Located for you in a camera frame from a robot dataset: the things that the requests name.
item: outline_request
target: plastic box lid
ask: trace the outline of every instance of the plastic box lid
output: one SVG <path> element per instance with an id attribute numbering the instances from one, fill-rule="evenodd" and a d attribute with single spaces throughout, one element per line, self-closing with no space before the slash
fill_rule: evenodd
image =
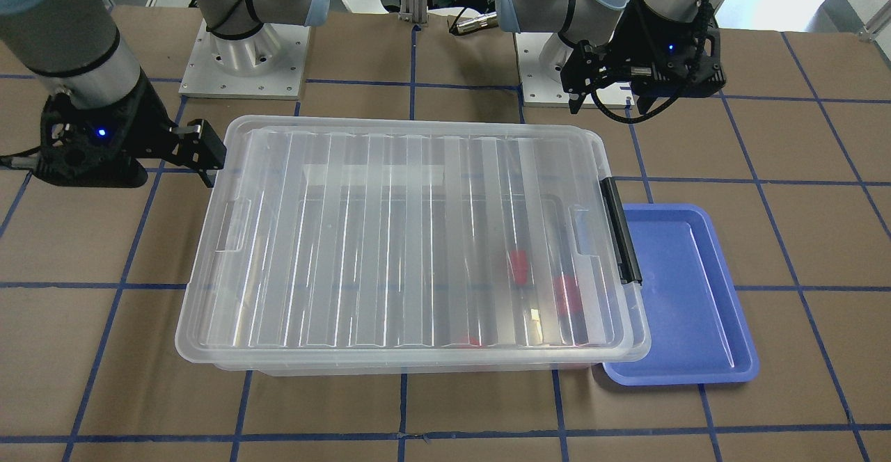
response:
<path id="1" fill-rule="evenodd" d="M 244 116 L 226 146 L 176 329 L 187 360 L 363 374 L 649 350 L 591 132 Z"/>

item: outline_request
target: grid line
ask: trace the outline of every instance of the grid line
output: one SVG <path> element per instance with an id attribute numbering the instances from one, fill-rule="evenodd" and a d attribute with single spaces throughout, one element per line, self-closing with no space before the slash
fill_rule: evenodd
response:
<path id="1" fill-rule="evenodd" d="M 254 372 L 244 372 L 244 385 L 242 386 L 242 399 L 238 405 L 238 417 L 235 420 L 235 435 L 232 437 L 232 451 L 229 452 L 229 462 L 238 460 L 238 451 L 242 446 L 242 432 L 244 431 L 244 416 L 248 411 L 248 397 L 251 395 L 251 380 Z"/>
<path id="2" fill-rule="evenodd" d="M 739 142 L 739 148 L 742 149 L 742 155 L 746 158 L 746 164 L 748 164 L 748 169 L 752 173 L 752 179 L 758 180 L 757 171 L 755 171 L 754 164 L 752 164 L 752 158 L 749 157 L 748 149 L 746 148 L 746 144 L 742 139 L 742 134 L 739 131 L 739 126 L 737 125 L 736 118 L 733 116 L 732 110 L 730 108 L 730 103 L 727 102 L 727 98 L 723 97 L 723 91 L 721 93 L 721 101 L 723 102 L 723 106 L 727 112 L 727 117 L 730 120 L 731 126 L 733 128 L 733 132 L 736 135 L 737 141 Z M 764 205 L 764 211 L 767 213 L 767 219 L 771 222 L 771 227 L 773 228 L 773 234 L 776 236 L 777 242 L 780 245 L 780 252 L 782 252 L 783 260 L 786 262 L 786 267 L 789 269 L 789 275 L 792 276 L 792 282 L 796 287 L 796 291 L 798 292 L 798 299 L 801 301 L 802 307 L 805 310 L 805 314 L 807 316 L 808 324 L 811 326 L 812 334 L 814 334 L 814 338 L 817 342 L 817 346 L 820 348 L 820 354 L 822 355 L 823 362 L 830 374 L 831 379 L 833 380 L 833 386 L 835 387 L 837 396 L 839 401 L 841 402 L 842 408 L 844 409 L 844 414 L 846 415 L 847 420 L 849 421 L 850 430 L 853 433 L 853 437 L 857 442 L 857 446 L 860 448 L 860 455 L 863 457 L 864 462 L 869 462 L 869 455 L 866 453 L 866 448 L 863 445 L 862 436 L 860 436 L 860 432 L 857 430 L 856 421 L 853 419 L 853 414 L 851 413 L 851 409 L 849 403 L 847 402 L 847 398 L 844 396 L 844 391 L 841 387 L 841 383 L 838 382 L 838 376 L 835 371 L 835 367 L 833 367 L 833 362 L 828 356 L 828 352 L 826 351 L 826 346 L 823 343 L 823 339 L 820 335 L 820 330 L 817 328 L 817 323 L 814 320 L 814 315 L 811 313 L 811 307 L 805 298 L 805 291 L 801 288 L 801 282 L 798 280 L 798 274 L 796 274 L 795 266 L 792 264 L 792 258 L 789 255 L 789 250 L 786 249 L 786 243 L 783 241 L 782 234 L 780 234 L 780 228 L 777 225 L 776 218 L 774 218 L 773 211 L 771 211 L 770 203 L 767 201 L 767 194 L 764 193 L 764 186 L 760 182 L 755 182 L 755 186 L 758 189 L 758 195 L 761 196 L 761 202 Z"/>
<path id="3" fill-rule="evenodd" d="M 624 104 L 624 115 L 631 117 L 631 101 L 626 100 Z M 631 133 L 631 141 L 634 144 L 634 154 L 637 155 L 637 165 L 640 167 L 640 182 L 643 182 L 643 190 L 647 193 L 647 202 L 653 203 L 653 191 L 649 187 L 649 177 L 647 176 L 647 168 L 643 164 L 643 152 L 640 151 L 640 142 L 637 139 L 637 129 L 634 123 L 628 123 L 628 132 Z"/>
<path id="4" fill-rule="evenodd" d="M 36 79 L 32 74 L 0 74 L 0 79 Z M 182 78 L 149 78 L 149 81 L 159 83 L 178 83 Z M 410 87 L 410 81 L 367 81 L 367 79 L 325 79 L 308 78 L 306 83 L 340 84 L 340 85 L 367 85 L 367 86 L 402 86 Z M 459 85 L 452 83 L 426 83 L 415 82 L 417 88 L 454 88 L 454 89 L 506 89 L 515 90 L 515 85 Z M 891 104 L 891 100 L 876 98 L 810 98 L 810 97 L 769 97 L 769 95 L 733 95 L 725 94 L 726 98 L 740 100 L 764 100 L 781 102 L 823 102 L 825 104 Z M 720 98 L 720 95 L 711 95 L 710 98 Z"/>
<path id="5" fill-rule="evenodd" d="M 187 103 L 187 98 L 180 96 L 180 103 L 178 112 L 176 112 L 175 122 L 179 123 L 182 119 L 182 113 L 185 110 L 185 104 Z M 127 282 L 127 276 L 130 273 L 130 268 L 133 265 L 133 260 L 136 258 L 136 249 L 139 246 L 139 240 L 143 236 L 143 231 L 145 230 L 146 222 L 149 220 L 149 212 L 152 209 L 152 204 L 154 202 L 154 198 L 158 193 L 158 186 L 160 184 L 161 177 L 164 175 L 162 173 L 155 174 L 155 180 L 152 183 L 152 188 L 149 191 L 148 198 L 145 200 L 145 207 L 143 208 L 143 215 L 139 219 L 139 224 L 136 227 L 136 234 L 134 234 L 133 242 L 130 244 L 130 251 L 127 254 L 127 261 L 124 263 L 124 271 L 121 272 L 120 275 L 120 284 L 124 285 Z M 109 336 L 111 335 L 111 327 L 114 324 L 115 315 L 118 312 L 118 306 L 120 306 L 121 296 L 124 294 L 124 288 L 119 287 L 117 291 L 115 291 L 114 300 L 111 302 L 111 307 L 109 308 L 109 315 L 105 320 L 105 327 L 102 329 L 102 337 L 99 339 L 99 346 L 96 350 L 95 358 L 93 359 L 93 366 L 90 368 L 90 374 L 87 376 L 86 385 L 84 386 L 84 394 L 80 399 L 80 405 L 77 407 L 77 414 L 74 417 L 74 424 L 71 427 L 71 434 L 68 442 L 65 445 L 65 452 L 63 454 L 63 462 L 69 462 L 71 459 L 71 452 L 74 450 L 74 443 L 77 439 L 77 436 L 80 433 L 80 425 L 83 423 L 84 415 L 86 414 L 86 407 L 89 405 L 90 396 L 93 393 L 93 386 L 95 385 L 96 376 L 99 374 L 99 366 L 102 364 L 102 356 L 105 354 L 105 346 L 108 344 Z"/>
<path id="6" fill-rule="evenodd" d="M 560 459 L 569 462 L 569 443 L 566 437 L 566 419 L 563 417 L 563 395 L 560 392 L 560 373 L 551 370 L 551 382 L 554 387 L 554 409 L 557 412 L 557 437 L 560 438 Z"/>
<path id="7" fill-rule="evenodd" d="M 626 117 L 631 117 L 631 101 L 626 101 L 626 106 L 624 106 L 624 115 Z M 647 176 L 647 167 L 646 164 L 643 163 L 643 153 L 640 151 L 640 142 L 637 139 L 637 130 L 634 128 L 634 123 L 628 123 L 628 129 L 631 132 L 631 138 L 634 144 L 634 152 L 637 155 L 637 164 L 640 165 L 640 179 L 643 182 L 643 189 L 647 193 L 647 202 L 651 205 L 653 202 L 653 192 L 649 186 L 649 178 Z M 702 413 L 706 418 L 707 431 L 709 432 L 709 440 L 712 444 L 712 452 L 715 453 L 715 462 L 723 462 L 723 458 L 721 456 L 721 447 L 718 443 L 718 437 L 715 432 L 715 422 L 712 420 L 712 408 L 709 405 L 709 395 L 706 392 L 706 387 L 700 383 L 697 385 L 700 391 L 700 401 L 702 401 Z"/>
<path id="8" fill-rule="evenodd" d="M 820 97 L 817 95 L 817 90 L 814 89 L 814 84 L 811 83 L 811 78 L 807 77 L 807 72 L 805 72 L 804 65 L 802 65 L 801 61 L 798 59 L 798 55 L 796 55 L 795 50 L 792 49 L 792 44 L 789 43 L 789 38 L 786 37 L 786 33 L 780 32 L 780 36 L 782 36 L 782 40 L 786 43 L 786 48 L 789 49 L 789 53 L 790 55 L 792 55 L 792 59 L 795 60 L 795 65 L 798 66 L 798 71 L 801 72 L 802 78 L 805 79 L 805 83 L 807 83 L 807 87 L 810 88 L 811 94 L 814 95 L 814 100 L 817 101 L 817 106 L 820 107 L 820 112 L 823 114 L 823 117 L 826 120 L 826 124 L 833 132 L 833 136 L 836 139 L 838 148 L 841 149 L 842 154 L 844 154 L 844 158 L 847 160 L 847 164 L 851 167 L 853 176 L 855 176 L 857 182 L 860 183 L 860 188 L 863 190 L 863 193 L 865 193 L 866 200 L 869 201 L 869 206 L 872 206 L 872 211 L 878 218 L 878 222 L 881 223 L 883 230 L 885 230 L 885 235 L 888 236 L 888 239 L 891 239 L 891 230 L 888 230 L 888 224 L 885 223 L 885 219 L 882 218 L 882 213 L 878 210 L 876 202 L 872 200 L 872 195 L 869 193 L 869 189 L 867 189 L 867 187 L 863 185 L 863 178 L 860 176 L 860 171 L 857 170 L 857 167 L 855 166 L 855 164 L 853 164 L 851 155 L 849 154 L 849 152 L 847 152 L 847 148 L 844 147 L 844 142 L 841 141 L 841 136 L 838 135 L 838 130 L 836 130 L 833 120 L 830 119 L 830 114 L 827 112 L 826 106 L 823 105 L 822 100 L 820 100 Z"/>
<path id="9" fill-rule="evenodd" d="M 408 86 L 411 89 L 411 98 L 410 98 L 410 119 L 414 119 L 415 117 L 415 90 L 417 88 L 461 88 L 461 89 L 506 89 L 513 90 L 518 93 L 518 106 L 519 106 L 519 119 L 521 122 L 525 123 L 525 118 L 523 116 L 523 100 L 522 100 L 522 91 L 521 86 L 465 86 L 465 85 L 449 85 L 449 84 L 435 84 L 435 83 L 418 83 L 415 81 L 415 65 L 416 65 L 416 31 L 420 31 L 420 27 L 413 27 L 411 31 L 411 81 L 408 83 L 403 82 L 385 82 L 385 81 L 332 81 L 332 79 L 307 79 L 306 83 L 334 83 L 334 84 L 372 84 L 372 85 L 383 85 L 383 86 Z M 834 373 L 833 365 L 831 365 L 830 358 L 825 350 L 824 345 L 821 341 L 821 336 L 819 335 L 816 323 L 812 318 L 812 314 L 807 305 L 807 301 L 804 297 L 805 291 L 879 291 L 879 292 L 891 292 L 891 287 L 808 287 L 807 285 L 800 285 L 798 278 L 796 277 L 795 271 L 792 266 L 792 262 L 786 248 L 783 244 L 782 236 L 780 236 L 779 228 L 774 221 L 773 215 L 771 214 L 771 209 L 768 205 L 766 195 L 764 195 L 762 186 L 764 184 L 777 184 L 777 185 L 840 185 L 840 186 L 860 186 L 863 191 L 866 193 L 866 196 L 871 203 L 874 211 L 876 212 L 878 219 L 881 221 L 883 228 L 885 228 L 885 233 L 889 234 L 891 237 L 891 233 L 888 232 L 888 225 L 885 224 L 884 218 L 881 216 L 881 213 L 878 211 L 875 203 L 872 201 L 872 197 L 869 194 L 869 190 L 867 187 L 869 186 L 891 186 L 891 182 L 865 182 L 860 179 L 860 174 L 857 173 L 855 169 L 855 164 L 853 164 L 853 160 L 847 154 L 846 149 L 844 149 L 844 145 L 840 137 L 838 136 L 836 129 L 831 122 L 830 116 L 826 112 L 823 104 L 824 103 L 854 103 L 854 104 L 891 104 L 891 100 L 865 100 L 865 99 L 844 99 L 844 98 L 820 98 L 816 94 L 814 88 L 812 87 L 809 79 L 805 74 L 804 68 L 798 62 L 798 59 L 795 57 L 795 52 L 792 49 L 791 44 L 786 39 L 785 34 L 782 34 L 784 40 L 786 40 L 786 44 L 789 47 L 789 52 L 792 53 L 793 57 L 796 59 L 796 63 L 799 66 L 799 70 L 802 72 L 802 75 L 805 76 L 805 80 L 808 82 L 808 86 L 811 88 L 812 94 L 814 94 L 814 98 L 798 98 L 798 97 L 752 97 L 752 95 L 725 95 L 721 92 L 717 95 L 718 98 L 721 98 L 723 104 L 725 104 L 725 108 L 727 110 L 728 116 L 731 117 L 731 121 L 733 123 L 733 128 L 737 132 L 737 138 L 739 144 L 741 144 L 742 150 L 746 156 L 747 163 L 749 164 L 749 169 L 751 170 L 753 179 L 751 180 L 716 180 L 716 179 L 673 179 L 672 177 L 649 177 L 646 174 L 642 153 L 640 152 L 640 146 L 637 141 L 636 129 L 634 129 L 633 124 L 629 125 L 630 132 L 632 134 L 632 139 L 634 142 L 634 146 L 636 147 L 636 154 L 638 158 L 638 163 L 640 164 L 640 171 L 642 171 L 642 176 L 640 177 L 617 177 L 617 180 L 637 180 L 642 181 L 647 192 L 648 200 L 653 202 L 652 192 L 649 189 L 649 181 L 702 181 L 702 182 L 733 182 L 733 183 L 754 183 L 758 186 L 758 190 L 762 201 L 764 203 L 764 207 L 766 208 L 768 217 L 771 220 L 771 226 L 773 226 L 774 233 L 776 234 L 777 240 L 780 242 L 780 248 L 783 250 L 784 258 L 786 259 L 787 266 L 789 267 L 790 273 L 793 277 L 793 282 L 795 285 L 790 285 L 789 287 L 772 287 L 771 285 L 738 285 L 738 290 L 768 290 L 768 289 L 784 289 L 790 291 L 798 291 L 799 297 L 802 301 L 802 304 L 805 306 L 805 312 L 808 316 L 809 322 L 811 323 L 812 331 L 814 331 L 814 336 L 818 341 L 818 345 L 820 345 L 821 353 L 824 357 L 826 366 L 828 367 L 828 371 L 830 371 L 831 376 L 833 377 L 833 383 L 836 386 L 837 393 L 839 395 L 840 401 L 843 403 L 844 411 L 849 415 L 849 423 L 848 424 L 788 424 L 788 425 L 738 425 L 737 427 L 715 427 L 713 425 L 713 420 L 711 417 L 711 412 L 709 408 L 709 402 L 707 402 L 707 392 L 706 388 L 703 385 L 700 385 L 700 398 L 703 401 L 703 409 L 706 412 L 707 416 L 707 424 L 708 427 L 680 427 L 680 428 L 661 428 L 661 429 L 595 429 L 595 430 L 566 430 L 566 426 L 564 424 L 563 411 L 562 411 L 562 399 L 560 392 L 560 377 L 559 373 L 556 370 L 553 370 L 553 387 L 554 387 L 554 402 L 555 408 L 557 411 L 558 418 L 558 430 L 547 430 L 547 431 L 520 431 L 519 433 L 512 433 L 512 431 L 481 431 L 480 433 L 464 433 L 463 431 L 433 431 L 432 433 L 426 434 L 407 434 L 405 431 L 405 421 L 407 420 L 407 382 L 408 376 L 407 374 L 402 374 L 400 379 L 400 427 L 397 433 L 264 433 L 264 434 L 243 434 L 243 422 L 244 415 L 246 412 L 246 408 L 248 406 L 248 396 L 249 396 L 249 387 L 251 387 L 251 379 L 252 372 L 248 371 L 245 373 L 245 382 L 242 389 L 242 398 L 241 403 L 239 403 L 239 414 L 238 420 L 236 421 L 235 433 L 226 434 L 225 436 L 168 436 L 168 434 L 141 434 L 140 436 L 81 436 L 79 434 L 79 425 L 83 420 L 83 414 L 86 411 L 87 403 L 89 400 L 89 395 L 92 390 L 93 383 L 95 382 L 95 376 L 98 373 L 98 367 L 101 364 L 102 352 L 104 351 L 104 345 L 106 344 L 109 332 L 111 332 L 111 326 L 113 323 L 114 315 L 117 310 L 118 304 L 120 303 L 120 297 L 124 290 L 127 289 L 159 289 L 159 290 L 182 290 L 185 288 L 185 285 L 182 284 L 130 284 L 129 282 L 125 282 L 127 278 L 128 271 L 132 265 L 134 254 L 136 254 L 136 249 L 138 247 L 138 243 L 144 230 L 145 222 L 147 221 L 148 214 L 150 212 L 150 208 L 153 204 L 154 196 L 157 192 L 160 177 L 162 177 L 163 173 L 192 173 L 192 170 L 188 169 L 173 169 L 173 168 L 165 168 L 162 163 L 160 167 L 157 169 L 147 169 L 149 173 L 155 173 L 155 180 L 152 183 L 152 189 L 149 192 L 149 198 L 146 201 L 146 205 L 143 209 L 143 215 L 140 220 L 139 226 L 137 227 L 136 236 L 134 237 L 133 243 L 131 244 L 130 254 L 127 257 L 127 262 L 125 263 L 124 272 L 121 275 L 120 282 L 0 282 L 0 288 L 3 287 L 25 287 L 25 288 L 38 288 L 38 287 L 71 287 L 71 288 L 108 288 L 108 289 L 117 289 L 117 293 L 115 295 L 115 299 L 112 303 L 112 307 L 109 310 L 109 317 L 106 321 L 106 326 L 102 334 L 102 339 L 100 341 L 99 350 L 97 351 L 95 361 L 93 361 L 93 368 L 91 370 L 90 378 L 87 381 L 87 386 L 85 388 L 85 392 L 81 401 L 81 405 L 79 408 L 79 412 L 77 412 L 77 416 L 75 418 L 75 424 L 72 428 L 71 434 L 69 436 L 0 436 L 0 443 L 56 443 L 61 444 L 65 443 L 66 452 L 63 460 L 68 460 L 70 458 L 71 450 L 73 449 L 73 444 L 75 443 L 147 443 L 147 442 L 168 442 L 168 443 L 177 443 L 177 442 L 188 442 L 188 443 L 232 443 L 232 453 L 231 460 L 237 460 L 239 444 L 241 443 L 258 443 L 258 442 L 267 442 L 268 440 L 398 440 L 399 450 L 398 450 L 398 460 L 399 462 L 404 461 L 404 442 L 406 439 L 482 439 L 482 438 L 494 438 L 494 439 L 508 439 L 508 438 L 553 438 L 557 437 L 560 439 L 560 448 L 561 455 L 564 461 L 569 461 L 569 452 L 567 451 L 567 438 L 568 437 L 593 437 L 593 436 L 680 436 L 680 434 L 709 434 L 712 439 L 713 449 L 716 453 L 716 460 L 718 462 L 721 461 L 720 450 L 717 446 L 716 434 L 717 433 L 786 433 L 786 431 L 853 431 L 855 434 L 855 439 L 857 440 L 858 446 L 860 447 L 860 452 L 862 452 L 863 458 L 865 460 L 869 460 L 869 456 L 866 453 L 865 446 L 863 446 L 862 439 L 860 439 L 859 431 L 891 431 L 891 424 L 856 424 L 853 416 L 850 414 L 849 405 L 847 405 L 846 399 L 844 398 L 844 393 L 842 392 L 840 383 L 837 382 L 836 374 Z M 33 75 L 26 74 L 0 74 L 0 79 L 34 79 Z M 151 78 L 151 81 L 156 82 L 179 82 L 181 79 L 174 78 Z M 833 130 L 833 134 L 836 136 L 837 142 L 839 146 L 842 148 L 844 155 L 849 159 L 849 164 L 853 171 L 855 171 L 855 176 L 857 177 L 856 182 L 833 182 L 833 181 L 805 181 L 805 180 L 760 180 L 757 179 L 757 174 L 755 174 L 755 169 L 751 164 L 751 161 L 748 158 L 748 153 L 746 152 L 745 145 L 741 139 L 741 135 L 739 135 L 739 131 L 733 122 L 732 112 L 730 110 L 729 104 L 727 103 L 728 98 L 743 98 L 743 99 L 753 99 L 753 100 L 764 100 L 764 101 L 774 101 L 774 100 L 786 100 L 786 101 L 800 101 L 800 102 L 817 102 L 820 104 L 822 113 L 827 120 L 828 125 Z M 176 118 L 176 122 L 179 122 L 180 117 L 182 116 L 182 110 L 184 110 L 185 102 L 187 100 L 184 97 L 181 97 L 181 104 L 178 112 L 178 117 Z M 294 116 L 299 115 L 300 103 L 297 102 L 295 106 Z M 22 199 L 23 193 L 25 192 L 26 185 L 28 185 L 29 180 L 31 179 L 31 174 L 26 174 L 25 179 L 22 182 L 22 185 L 19 188 L 19 192 L 16 195 L 16 198 L 13 200 L 13 204 L 10 206 L 9 211 L 6 214 L 6 217 L 3 219 L 3 223 L 0 224 L 0 237 L 3 236 L 4 230 L 9 224 L 10 219 L 12 218 L 13 212 L 19 204 L 20 199 Z"/>
<path id="10" fill-rule="evenodd" d="M 709 440 L 712 443 L 712 450 L 715 452 L 716 462 L 723 462 L 721 456 L 721 447 L 718 445 L 718 434 L 715 430 L 715 420 L 712 418 L 712 408 L 709 405 L 709 395 L 706 393 L 706 386 L 703 383 L 697 385 L 700 390 L 700 401 L 702 401 L 702 411 L 706 414 L 706 426 L 709 430 Z"/>
<path id="11" fill-rule="evenodd" d="M 616 180 L 643 181 L 643 177 L 633 175 L 617 175 Z M 722 177 L 653 177 L 647 176 L 650 182 L 693 182 L 705 184 L 771 184 L 776 186 L 872 186 L 889 187 L 891 182 L 878 181 L 846 181 L 846 180 L 765 180 L 765 179 L 723 179 Z"/>
<path id="12" fill-rule="evenodd" d="M 405 460 L 405 439 L 408 436 L 406 430 L 407 427 L 407 411 L 408 411 L 408 374 L 403 373 L 399 376 L 399 431 L 397 434 L 397 439 L 399 440 L 399 444 L 397 447 L 397 461 L 404 462 Z"/>
<path id="13" fill-rule="evenodd" d="M 891 292 L 891 287 L 868 287 L 868 285 L 735 285 L 744 292 L 793 292 L 801 288 L 806 292 Z M 187 284 L 178 282 L 61 282 L 61 281 L 0 281 L 0 288 L 65 288 L 70 290 L 173 290 L 182 291 Z"/>
<path id="14" fill-rule="evenodd" d="M 859 424 L 861 431 L 891 431 L 891 424 Z M 718 434 L 831 433 L 850 431 L 850 424 L 763 424 L 715 427 Z M 623 436 L 688 436 L 709 434 L 708 427 L 655 427 L 624 429 L 567 429 L 569 438 Z M 454 440 L 559 438 L 559 429 L 541 431 L 429 431 L 429 433 L 257 433 L 242 434 L 240 443 L 263 442 L 365 442 L 366 440 Z M 75 443 L 232 443 L 235 434 L 81 434 Z M 64 444 L 70 436 L 0 436 L 0 444 Z"/>
<path id="15" fill-rule="evenodd" d="M 9 205 L 6 217 L 4 217 L 3 222 L 0 223 L 0 238 L 3 238 L 3 234 L 6 233 L 6 228 L 9 227 L 9 222 L 13 219 L 13 214 L 15 214 L 16 208 L 18 208 L 19 203 L 22 202 L 22 196 L 25 196 L 25 189 L 28 188 L 29 182 L 31 182 L 31 171 L 29 171 L 25 175 L 25 179 L 22 180 L 22 185 L 19 186 L 19 190 L 15 193 L 15 198 L 13 198 L 13 202 Z"/>

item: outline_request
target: black latch handle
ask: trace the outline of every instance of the black latch handle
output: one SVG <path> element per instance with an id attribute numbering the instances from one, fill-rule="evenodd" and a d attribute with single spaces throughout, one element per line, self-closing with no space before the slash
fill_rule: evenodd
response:
<path id="1" fill-rule="evenodd" d="M 631 232 L 628 231 L 628 221 L 624 217 L 622 199 L 618 195 L 618 187 L 615 186 L 613 177 L 601 180 L 601 192 L 604 193 L 604 204 L 607 206 L 607 215 L 610 216 L 613 245 L 622 282 L 637 281 L 642 284 L 640 266 L 637 265 L 637 255 L 634 253 L 634 244 L 631 242 Z"/>

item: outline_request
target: blue plastic tray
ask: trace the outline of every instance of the blue plastic tray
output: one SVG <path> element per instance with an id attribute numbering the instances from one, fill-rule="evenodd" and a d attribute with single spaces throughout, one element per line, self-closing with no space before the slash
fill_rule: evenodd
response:
<path id="1" fill-rule="evenodd" d="M 621 385 L 748 382 L 758 356 L 709 215 L 694 205 L 626 205 L 652 348 L 604 364 Z"/>

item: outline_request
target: table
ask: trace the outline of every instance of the table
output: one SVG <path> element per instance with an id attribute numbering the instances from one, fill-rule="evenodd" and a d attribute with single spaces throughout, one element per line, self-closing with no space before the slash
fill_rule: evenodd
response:
<path id="1" fill-rule="evenodd" d="M 299 103 L 181 98 L 195 9 L 116 8 L 176 120 L 242 114 L 574 124 L 626 202 L 715 222 L 761 358 L 733 386 L 560 372 L 276 377 L 187 363 L 173 336 L 209 190 L 158 161 L 140 189 L 0 170 L 3 460 L 891 459 L 891 71 L 850 34 L 726 31 L 729 83 L 638 126 L 524 108 L 512 36 L 332 14 Z M 0 152 L 45 91 L 0 47 Z"/>

